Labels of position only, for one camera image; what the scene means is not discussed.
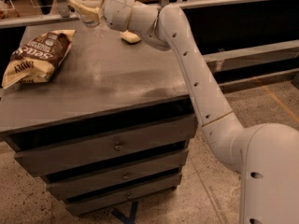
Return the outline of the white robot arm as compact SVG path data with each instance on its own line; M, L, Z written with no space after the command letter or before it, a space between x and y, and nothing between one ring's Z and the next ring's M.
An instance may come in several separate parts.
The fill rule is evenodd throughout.
M236 117L197 48L183 10L136 0L68 0L93 27L138 35L148 45L172 50L210 150L241 174L240 224L299 224L299 132L279 124L245 128Z

